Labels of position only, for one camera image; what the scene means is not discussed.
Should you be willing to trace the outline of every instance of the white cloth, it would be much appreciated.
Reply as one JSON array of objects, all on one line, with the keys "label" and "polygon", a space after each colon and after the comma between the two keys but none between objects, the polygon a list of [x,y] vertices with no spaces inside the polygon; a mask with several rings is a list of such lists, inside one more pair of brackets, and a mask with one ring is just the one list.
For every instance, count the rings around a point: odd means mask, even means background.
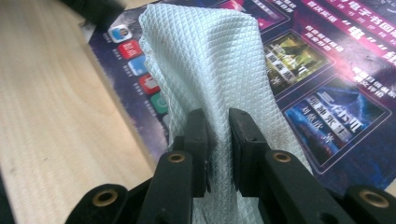
[{"label": "white cloth", "polygon": [[194,223],[261,223],[258,201],[233,187],[228,109],[247,111],[271,148],[307,162],[271,92],[257,21],[228,9],[167,4],[148,5],[139,21],[146,66],[169,106],[170,140],[183,134],[187,114],[197,108],[216,136],[212,193],[194,200]]}]

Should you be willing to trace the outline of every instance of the black plastic part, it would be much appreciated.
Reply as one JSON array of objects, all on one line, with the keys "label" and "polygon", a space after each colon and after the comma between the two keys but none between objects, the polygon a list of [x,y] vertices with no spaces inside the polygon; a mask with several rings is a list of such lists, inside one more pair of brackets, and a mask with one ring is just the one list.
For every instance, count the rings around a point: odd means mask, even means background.
[{"label": "black plastic part", "polygon": [[[175,143],[181,146],[180,139],[175,138]],[[193,197],[204,197],[206,189],[210,192],[208,163],[213,139],[202,109],[193,110],[187,116],[182,146],[193,157]]]},{"label": "black plastic part", "polygon": [[249,113],[235,108],[229,110],[233,137],[233,181],[244,197],[259,197],[261,171],[259,158],[271,150],[259,127]]},{"label": "black plastic part", "polygon": [[283,214],[282,208],[276,201],[272,192],[271,195],[271,199],[273,200],[269,200],[268,197],[266,200],[259,198],[259,211],[262,216],[262,221],[265,224],[288,223],[285,214]]},{"label": "black plastic part", "polygon": [[192,157],[185,151],[163,154],[148,187],[138,224],[189,224],[192,209]]},{"label": "black plastic part", "polygon": [[14,216],[12,216],[11,206],[9,205],[6,189],[3,184],[3,179],[0,173],[0,220],[2,224],[15,223]]},{"label": "black plastic part", "polygon": [[358,223],[396,223],[396,199],[371,186],[353,186],[346,191],[344,207]]},{"label": "black plastic part", "polygon": [[122,223],[122,210],[128,201],[128,190],[120,185],[105,184],[90,190],[74,208],[66,224]]},{"label": "black plastic part", "polygon": [[127,208],[123,213],[129,215],[128,219],[124,219],[121,223],[135,224],[140,214],[140,209],[145,201],[151,178],[129,190]]},{"label": "black plastic part", "polygon": [[172,145],[173,150],[181,150],[184,151],[184,137],[183,136],[176,136],[174,138],[174,142]]},{"label": "black plastic part", "polygon": [[116,0],[61,0],[80,16],[100,28],[108,28],[125,6]]},{"label": "black plastic part", "polygon": [[266,152],[262,171],[288,223],[355,223],[289,152]]}]

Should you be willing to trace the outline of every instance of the blue icon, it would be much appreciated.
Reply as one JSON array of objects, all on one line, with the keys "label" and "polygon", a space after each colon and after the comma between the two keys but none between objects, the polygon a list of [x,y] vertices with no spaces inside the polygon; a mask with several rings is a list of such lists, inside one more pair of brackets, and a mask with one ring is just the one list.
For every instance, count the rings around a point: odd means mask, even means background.
[{"label": "blue icon", "polygon": [[110,34],[110,37],[114,43],[120,43],[121,41],[132,37],[131,31],[126,25],[118,25],[116,27],[112,27],[108,29],[108,33]]},{"label": "blue icon", "polygon": [[145,66],[145,60],[146,56],[141,55],[128,62],[128,66],[135,76],[141,76],[148,72],[148,69]]}]

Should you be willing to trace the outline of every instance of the screw hole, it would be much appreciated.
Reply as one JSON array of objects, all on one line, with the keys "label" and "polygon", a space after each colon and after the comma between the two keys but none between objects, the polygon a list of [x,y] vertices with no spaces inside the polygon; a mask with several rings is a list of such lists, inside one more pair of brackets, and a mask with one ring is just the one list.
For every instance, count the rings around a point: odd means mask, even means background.
[{"label": "screw hole", "polygon": [[92,203],[97,207],[108,206],[114,203],[118,196],[119,194],[114,189],[104,189],[95,194]]},{"label": "screw hole", "polygon": [[337,218],[329,213],[320,213],[319,218],[322,221],[322,223],[325,223],[325,224],[337,224],[338,223]]},{"label": "screw hole", "polygon": [[368,204],[379,207],[379,208],[387,208],[389,207],[389,201],[382,195],[377,194],[368,189],[363,189],[359,192],[359,196]]},{"label": "screw hole", "polygon": [[172,154],[168,157],[170,162],[181,162],[184,161],[185,157],[181,154]]},{"label": "screw hole", "polygon": [[291,157],[285,153],[277,152],[273,155],[274,159],[280,162],[289,162],[291,161]]}]

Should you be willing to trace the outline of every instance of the red icon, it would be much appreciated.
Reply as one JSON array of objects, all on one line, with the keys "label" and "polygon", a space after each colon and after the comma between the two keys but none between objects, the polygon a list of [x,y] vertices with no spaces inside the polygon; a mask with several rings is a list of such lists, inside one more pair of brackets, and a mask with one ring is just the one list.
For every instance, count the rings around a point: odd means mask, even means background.
[{"label": "red icon", "polygon": [[130,40],[119,45],[119,52],[124,59],[131,59],[142,54],[142,49],[140,49],[137,41]]},{"label": "red icon", "polygon": [[144,75],[139,78],[139,85],[147,94],[152,94],[160,90],[157,81],[151,75]]}]

